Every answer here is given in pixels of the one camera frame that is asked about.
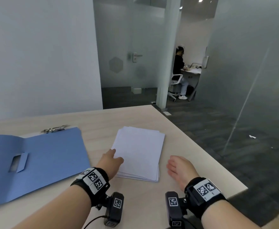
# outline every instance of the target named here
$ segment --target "wrist strap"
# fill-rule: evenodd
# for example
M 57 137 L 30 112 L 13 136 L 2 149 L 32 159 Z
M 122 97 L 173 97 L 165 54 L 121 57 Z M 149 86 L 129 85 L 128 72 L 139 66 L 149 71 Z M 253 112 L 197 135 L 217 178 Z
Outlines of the wrist strap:
M 101 168 L 88 168 L 80 173 L 72 185 L 78 185 L 87 192 L 92 207 L 97 206 L 110 188 L 109 177 Z
M 185 188 L 188 209 L 199 219 L 209 206 L 220 200 L 226 200 L 220 190 L 208 179 L 197 177 Z

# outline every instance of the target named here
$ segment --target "hand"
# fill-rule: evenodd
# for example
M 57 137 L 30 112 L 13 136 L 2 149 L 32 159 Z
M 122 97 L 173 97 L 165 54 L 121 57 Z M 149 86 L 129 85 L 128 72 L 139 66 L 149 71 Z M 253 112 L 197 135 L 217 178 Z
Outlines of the hand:
M 101 159 L 96 165 L 97 168 L 101 168 L 107 173 L 109 180 L 111 180 L 117 174 L 120 165 L 124 162 L 122 157 L 113 158 L 115 152 L 115 149 L 110 149 L 107 151 L 102 155 Z
M 200 177 L 193 164 L 180 156 L 170 156 L 166 167 L 168 174 L 174 178 L 183 192 L 192 179 Z

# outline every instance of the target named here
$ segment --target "blue folder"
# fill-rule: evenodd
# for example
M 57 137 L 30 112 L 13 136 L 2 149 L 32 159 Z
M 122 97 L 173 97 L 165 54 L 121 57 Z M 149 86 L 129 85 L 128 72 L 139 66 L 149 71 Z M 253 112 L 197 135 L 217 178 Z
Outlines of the blue folder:
M 17 170 L 13 158 L 21 154 Z M 29 138 L 0 135 L 0 204 L 91 167 L 79 128 Z

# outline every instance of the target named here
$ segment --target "hair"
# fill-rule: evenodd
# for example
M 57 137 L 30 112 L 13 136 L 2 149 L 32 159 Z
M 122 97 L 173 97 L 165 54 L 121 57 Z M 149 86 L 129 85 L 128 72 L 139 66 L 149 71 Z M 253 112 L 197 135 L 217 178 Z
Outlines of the hair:
M 184 47 L 183 46 L 178 46 L 176 48 L 176 53 L 178 53 L 179 51 L 182 51 L 182 54 L 184 54 Z

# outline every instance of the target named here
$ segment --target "office room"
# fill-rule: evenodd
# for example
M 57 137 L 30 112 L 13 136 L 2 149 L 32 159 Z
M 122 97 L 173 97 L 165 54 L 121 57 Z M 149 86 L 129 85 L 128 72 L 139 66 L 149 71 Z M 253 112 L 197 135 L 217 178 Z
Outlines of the office room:
M 0 0 L 0 229 L 236 225 L 279 229 L 279 0 Z

